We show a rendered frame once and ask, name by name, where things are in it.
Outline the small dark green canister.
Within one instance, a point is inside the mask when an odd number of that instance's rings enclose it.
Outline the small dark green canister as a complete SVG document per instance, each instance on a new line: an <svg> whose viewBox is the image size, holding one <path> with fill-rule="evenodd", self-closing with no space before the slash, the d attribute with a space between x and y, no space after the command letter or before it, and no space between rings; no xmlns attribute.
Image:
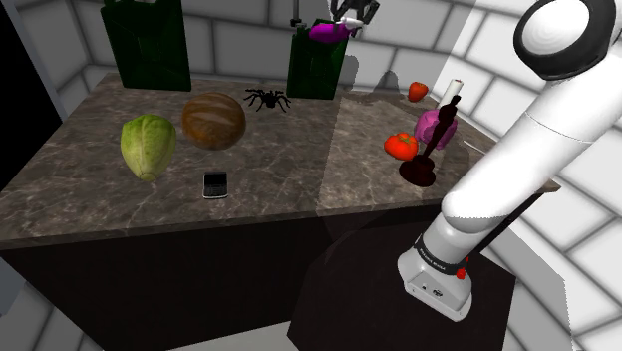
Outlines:
<svg viewBox="0 0 622 351"><path fill-rule="evenodd" d="M320 23L335 23L317 19L311 27L298 26L292 36L286 95L289 98L332 100L348 44L345 41L325 44L309 38L310 29Z"/></svg>

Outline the black mobile phone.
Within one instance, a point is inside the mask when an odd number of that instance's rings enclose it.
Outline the black mobile phone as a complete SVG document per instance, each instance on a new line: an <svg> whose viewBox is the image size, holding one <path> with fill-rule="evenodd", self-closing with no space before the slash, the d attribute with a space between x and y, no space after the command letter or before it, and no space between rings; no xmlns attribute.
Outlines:
<svg viewBox="0 0 622 351"><path fill-rule="evenodd" d="M228 196L226 172L205 172L202 178L202 197L204 199L222 199Z"/></svg>

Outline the green cabbage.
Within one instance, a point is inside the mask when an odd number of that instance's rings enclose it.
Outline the green cabbage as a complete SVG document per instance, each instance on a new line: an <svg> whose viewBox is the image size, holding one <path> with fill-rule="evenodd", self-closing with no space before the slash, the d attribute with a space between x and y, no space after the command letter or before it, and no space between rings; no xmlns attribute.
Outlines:
<svg viewBox="0 0 622 351"><path fill-rule="evenodd" d="M175 150L176 130L167 119L146 114L124 123L122 156L133 174L154 181L163 173Z"/></svg>

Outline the magenta bottle with white cap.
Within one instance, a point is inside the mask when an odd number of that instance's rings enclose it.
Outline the magenta bottle with white cap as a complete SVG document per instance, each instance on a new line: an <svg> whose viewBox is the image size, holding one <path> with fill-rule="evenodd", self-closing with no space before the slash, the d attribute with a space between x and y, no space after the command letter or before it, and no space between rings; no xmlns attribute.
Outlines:
<svg viewBox="0 0 622 351"><path fill-rule="evenodd" d="M363 27L365 23L350 17L342 17L336 23L320 23L314 25L309 31L309 38L313 41L332 44L345 41L356 29Z"/></svg>

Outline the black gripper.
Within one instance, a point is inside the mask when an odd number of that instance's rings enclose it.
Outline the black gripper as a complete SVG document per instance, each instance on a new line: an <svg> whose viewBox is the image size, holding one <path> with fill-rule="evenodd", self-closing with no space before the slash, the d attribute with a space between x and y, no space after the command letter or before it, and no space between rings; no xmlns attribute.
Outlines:
<svg viewBox="0 0 622 351"><path fill-rule="evenodd" d="M361 20L369 25L374 18L380 3L377 0L331 0L330 12L334 22L339 22L348 10L361 11Z"/></svg>

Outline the dark statuette on round base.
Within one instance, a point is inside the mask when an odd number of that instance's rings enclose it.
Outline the dark statuette on round base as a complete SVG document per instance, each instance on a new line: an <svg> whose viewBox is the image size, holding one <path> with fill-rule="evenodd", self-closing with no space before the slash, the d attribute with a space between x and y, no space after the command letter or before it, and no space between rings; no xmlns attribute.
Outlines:
<svg viewBox="0 0 622 351"><path fill-rule="evenodd" d="M430 158L430 154L446 130L453 124L458 110L457 103L461 98L459 95L454 95L448 104L441 106L438 114L438 123L433 129L432 137L427 143L424 153L416 155L410 161L403 162L400 165L400 175L409 183L420 187L428 187L435 182L435 163Z"/></svg>

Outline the white cylinder roll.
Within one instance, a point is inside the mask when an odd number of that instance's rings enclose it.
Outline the white cylinder roll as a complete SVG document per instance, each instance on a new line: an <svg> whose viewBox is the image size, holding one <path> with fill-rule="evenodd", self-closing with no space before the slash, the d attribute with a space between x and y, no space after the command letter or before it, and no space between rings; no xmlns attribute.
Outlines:
<svg viewBox="0 0 622 351"><path fill-rule="evenodd" d="M464 82L459 79L453 79L448 84L442 98L440 99L437 108L440 109L442 106L447 105L451 102L452 98L455 95L458 95L464 85Z"/></svg>

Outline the red tomato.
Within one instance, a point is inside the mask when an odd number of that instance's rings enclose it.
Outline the red tomato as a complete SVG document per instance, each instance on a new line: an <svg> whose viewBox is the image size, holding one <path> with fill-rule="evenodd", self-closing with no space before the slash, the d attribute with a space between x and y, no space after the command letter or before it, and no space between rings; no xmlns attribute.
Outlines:
<svg viewBox="0 0 622 351"><path fill-rule="evenodd" d="M408 133L389 136L384 142L385 152L400 161L410 161L419 150L418 141Z"/></svg>

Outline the dark counter cabinet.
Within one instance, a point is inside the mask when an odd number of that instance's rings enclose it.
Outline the dark counter cabinet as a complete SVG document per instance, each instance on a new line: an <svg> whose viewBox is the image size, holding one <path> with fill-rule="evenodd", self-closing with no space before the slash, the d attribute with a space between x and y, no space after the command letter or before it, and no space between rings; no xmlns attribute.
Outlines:
<svg viewBox="0 0 622 351"><path fill-rule="evenodd" d="M105 351L168 351L291 318L340 236L433 219L435 204L0 252Z"/></svg>

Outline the purple cabbage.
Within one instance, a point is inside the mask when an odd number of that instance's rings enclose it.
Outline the purple cabbage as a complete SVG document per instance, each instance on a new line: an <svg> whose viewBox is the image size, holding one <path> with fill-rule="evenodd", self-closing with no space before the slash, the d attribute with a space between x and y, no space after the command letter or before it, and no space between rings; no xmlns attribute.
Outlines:
<svg viewBox="0 0 622 351"><path fill-rule="evenodd" d="M434 133L434 129L439 122L439 111L438 110L428 110L421 114L418 118L417 123L414 129L415 138L424 144L428 144L432 135ZM437 150L442 150L446 144L450 141L454 133L456 132L458 127L458 120L454 119L452 124L448 126L443 136L440 138L436 145Z"/></svg>

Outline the dark robot stand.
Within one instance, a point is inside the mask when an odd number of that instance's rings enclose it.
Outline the dark robot stand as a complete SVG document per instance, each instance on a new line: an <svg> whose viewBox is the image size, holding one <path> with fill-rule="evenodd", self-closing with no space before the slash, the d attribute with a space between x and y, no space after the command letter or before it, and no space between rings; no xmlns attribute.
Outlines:
<svg viewBox="0 0 622 351"><path fill-rule="evenodd" d="M288 338L298 351L502 351L515 278L480 254L472 307L452 322L404 288L397 260L425 221L343 234L309 267Z"/></svg>

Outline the brown striped pumpkin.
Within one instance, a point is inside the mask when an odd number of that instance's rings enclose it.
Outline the brown striped pumpkin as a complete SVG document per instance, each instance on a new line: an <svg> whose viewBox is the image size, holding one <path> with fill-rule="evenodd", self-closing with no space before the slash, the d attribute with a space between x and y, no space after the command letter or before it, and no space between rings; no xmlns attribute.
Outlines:
<svg viewBox="0 0 622 351"><path fill-rule="evenodd" d="M232 97L209 92L184 105L181 125L185 137L196 147L223 151L243 137L246 118L241 105Z"/></svg>

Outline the black toy spider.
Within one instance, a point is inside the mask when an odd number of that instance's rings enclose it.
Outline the black toy spider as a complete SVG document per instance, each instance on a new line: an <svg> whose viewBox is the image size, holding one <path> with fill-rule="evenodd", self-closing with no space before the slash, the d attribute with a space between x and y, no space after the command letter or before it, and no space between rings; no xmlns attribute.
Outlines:
<svg viewBox="0 0 622 351"><path fill-rule="evenodd" d="M285 93L282 91L264 91L261 89L246 89L246 92L249 93L249 96L244 98L244 101L249 100L248 106L252 106L256 100L259 100L259 106L257 107L257 111L259 111L263 106L269 109L274 109L276 106L279 106L283 112L286 110L283 107L283 104L287 108L290 107L291 101L286 97Z"/></svg>

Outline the large dark green canister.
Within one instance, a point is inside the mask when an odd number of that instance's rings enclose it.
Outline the large dark green canister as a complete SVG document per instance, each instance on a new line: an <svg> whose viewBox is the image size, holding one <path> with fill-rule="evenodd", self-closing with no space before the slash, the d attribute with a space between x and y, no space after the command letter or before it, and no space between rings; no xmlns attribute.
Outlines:
<svg viewBox="0 0 622 351"><path fill-rule="evenodd" d="M191 90L181 0L104 0L101 16L126 88Z"/></svg>

